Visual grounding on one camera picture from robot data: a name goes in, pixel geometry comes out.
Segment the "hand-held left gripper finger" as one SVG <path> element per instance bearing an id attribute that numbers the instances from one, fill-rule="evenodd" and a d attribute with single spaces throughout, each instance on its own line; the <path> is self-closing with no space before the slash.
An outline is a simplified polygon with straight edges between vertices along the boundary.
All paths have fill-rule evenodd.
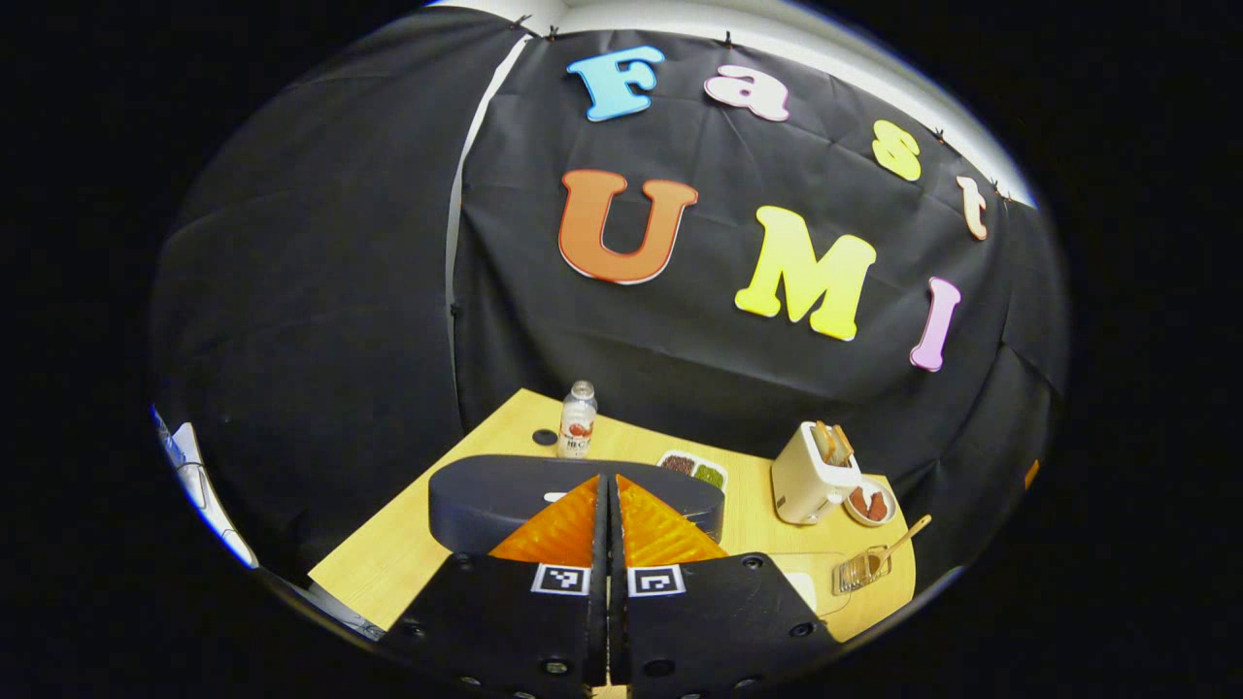
<path id="1" fill-rule="evenodd" d="M 768 553 L 634 566 L 641 488 L 609 488 L 610 680 L 630 698 L 755 698 L 809 674 L 838 650 L 825 619 Z"/>
<path id="2" fill-rule="evenodd" d="M 548 553 L 449 553 L 382 650 L 466 698 L 588 698 L 607 677 L 609 485 L 590 478 L 541 512 Z"/>

